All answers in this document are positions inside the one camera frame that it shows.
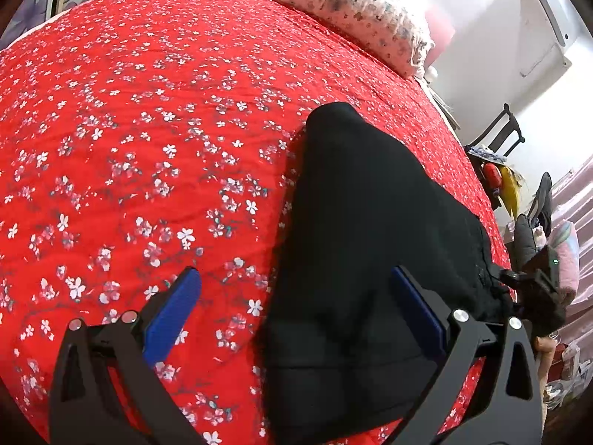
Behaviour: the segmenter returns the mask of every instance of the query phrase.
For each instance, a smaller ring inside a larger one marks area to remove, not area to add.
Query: red bedspread
[[[419,85],[275,0],[93,0],[0,54],[0,375],[43,435],[70,319],[115,320],[194,265],[202,298],[156,372],[208,443],[268,441],[250,340],[290,214],[293,136],[336,100],[404,142],[508,263]]]

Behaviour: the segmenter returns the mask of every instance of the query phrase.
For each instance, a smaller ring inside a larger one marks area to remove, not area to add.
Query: curtain
[[[553,225],[571,221],[579,238],[579,288],[567,308],[562,341],[577,340],[581,361],[593,359],[593,156],[552,189]]]

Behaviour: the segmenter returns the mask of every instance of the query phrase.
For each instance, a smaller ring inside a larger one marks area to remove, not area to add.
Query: black pants
[[[427,385],[436,365],[388,289],[398,264],[452,309],[479,320],[511,314],[478,217],[350,105],[317,108],[262,328],[277,445],[320,444],[396,420]]]

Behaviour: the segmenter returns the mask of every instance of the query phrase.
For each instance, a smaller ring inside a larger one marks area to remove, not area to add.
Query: yellow object
[[[500,189],[500,199],[505,205],[506,211],[516,220],[519,215],[519,183],[512,169],[506,166],[500,167],[502,174],[502,188]]]

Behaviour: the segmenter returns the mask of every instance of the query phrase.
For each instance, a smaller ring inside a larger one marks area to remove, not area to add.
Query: metal screw
[[[68,329],[70,331],[76,331],[76,330],[80,329],[81,326],[82,326],[82,321],[79,320],[78,318],[75,318],[68,323]]]
[[[511,325],[512,329],[521,329],[521,326],[523,326],[523,323],[521,323],[521,320],[518,318],[515,318],[514,316],[509,319],[509,324]]]
[[[460,323],[465,323],[470,318],[470,315],[465,310],[455,310],[453,311],[453,318]]]
[[[122,321],[126,324],[133,323],[138,319],[138,313],[136,311],[125,311],[122,315]]]

